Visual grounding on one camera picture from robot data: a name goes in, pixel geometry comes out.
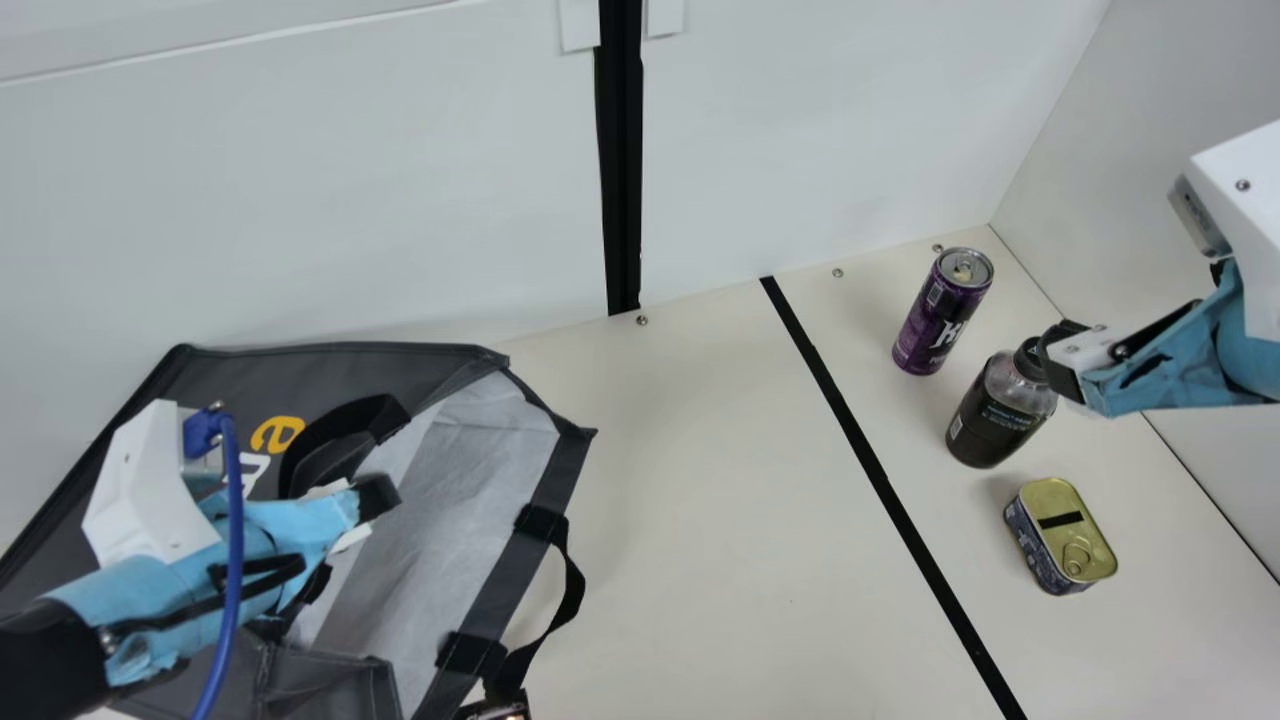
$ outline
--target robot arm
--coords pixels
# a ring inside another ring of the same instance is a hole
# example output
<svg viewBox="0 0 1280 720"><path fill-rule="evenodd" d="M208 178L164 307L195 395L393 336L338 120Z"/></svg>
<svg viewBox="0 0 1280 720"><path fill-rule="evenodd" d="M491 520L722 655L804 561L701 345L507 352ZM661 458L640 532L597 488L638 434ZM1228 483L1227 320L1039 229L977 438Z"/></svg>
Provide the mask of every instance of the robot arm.
<svg viewBox="0 0 1280 720"><path fill-rule="evenodd" d="M1280 400L1280 122L1192 158L1169 199L1217 291L1135 333L1053 325L1051 387L1108 418Z"/></svg>
<svg viewBox="0 0 1280 720"><path fill-rule="evenodd" d="M219 639L232 527L214 415L220 406L156 400L116 429L82 523L100 569L0 619L8 712L74 717L163 682ZM398 503L385 475L244 502L238 624L287 623L323 589L325 557Z"/></svg>

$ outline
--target white wall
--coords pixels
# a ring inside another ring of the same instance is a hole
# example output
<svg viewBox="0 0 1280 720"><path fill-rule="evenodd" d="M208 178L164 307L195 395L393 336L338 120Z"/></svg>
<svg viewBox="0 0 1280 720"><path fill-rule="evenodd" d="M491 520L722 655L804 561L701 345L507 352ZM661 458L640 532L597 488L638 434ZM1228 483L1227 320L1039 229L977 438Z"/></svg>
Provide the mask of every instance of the white wall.
<svg viewBox="0 0 1280 720"><path fill-rule="evenodd" d="M1275 0L1112 3L992 220L1062 313L1140 327L1212 291L1165 193L1190 155L1280 118L1277 37ZM1280 573L1280 407L1148 418Z"/></svg>
<svg viewBox="0 0 1280 720"><path fill-rule="evenodd" d="M0 83L0 547L174 343L603 315L591 56L556 9Z"/></svg>
<svg viewBox="0 0 1280 720"><path fill-rule="evenodd" d="M987 223L1106 5L690 0L643 46L643 299Z"/></svg>

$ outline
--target white enclosure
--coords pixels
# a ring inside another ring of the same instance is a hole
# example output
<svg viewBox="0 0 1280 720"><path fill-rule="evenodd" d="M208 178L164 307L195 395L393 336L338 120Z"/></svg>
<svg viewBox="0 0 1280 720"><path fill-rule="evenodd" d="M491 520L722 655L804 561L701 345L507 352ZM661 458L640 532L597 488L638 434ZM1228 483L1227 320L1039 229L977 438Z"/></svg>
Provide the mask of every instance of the white enclosure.
<svg viewBox="0 0 1280 720"><path fill-rule="evenodd" d="M986 474L933 423L1059 311L1139 327L1212 291L1165 196L1280 118L1280 3L662 3L643 327L603 318L599 78L564 8L598 5L6 4L0 547L174 343L497 343L602 429L570 512L594 594L531 675L552 716L998 716L833 396L1028 716L1275 715L1280 589L1234 530L1280 571L1280 409L1070 415ZM988 305L943 372L899 373L933 241L908 242L965 228L938 242L997 259ZM804 342L751 282L774 273ZM1056 473L1121 565L1071 598L998 523Z"/></svg>

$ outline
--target can lid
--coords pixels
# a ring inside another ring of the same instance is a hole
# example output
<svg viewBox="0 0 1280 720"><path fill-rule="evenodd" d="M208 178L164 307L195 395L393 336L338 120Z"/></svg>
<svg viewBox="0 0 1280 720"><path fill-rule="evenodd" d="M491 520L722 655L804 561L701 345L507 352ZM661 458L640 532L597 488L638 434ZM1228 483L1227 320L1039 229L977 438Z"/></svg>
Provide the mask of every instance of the can lid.
<svg viewBox="0 0 1280 720"><path fill-rule="evenodd" d="M1115 575L1117 562L1080 493L1061 478L1023 486L1018 500L1059 571L1076 583Z"/></svg>
<svg viewBox="0 0 1280 720"><path fill-rule="evenodd" d="M1014 354L1014 369L1033 383L1048 382L1044 365L1041 364L1039 336L1023 341L1021 347Z"/></svg>
<svg viewBox="0 0 1280 720"><path fill-rule="evenodd" d="M996 274L995 265L986 255L972 247L950 247L938 258L938 269L947 281L970 290L987 287L992 275Z"/></svg>

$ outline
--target purple can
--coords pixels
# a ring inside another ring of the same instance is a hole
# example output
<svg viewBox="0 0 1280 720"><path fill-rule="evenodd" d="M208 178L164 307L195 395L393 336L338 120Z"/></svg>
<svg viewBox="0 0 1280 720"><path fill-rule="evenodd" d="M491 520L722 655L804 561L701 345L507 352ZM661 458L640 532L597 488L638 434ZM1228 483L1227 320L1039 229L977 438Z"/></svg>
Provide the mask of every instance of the purple can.
<svg viewBox="0 0 1280 720"><path fill-rule="evenodd" d="M913 375L938 372L991 287L996 268L969 247L938 255L893 343L893 361Z"/></svg>

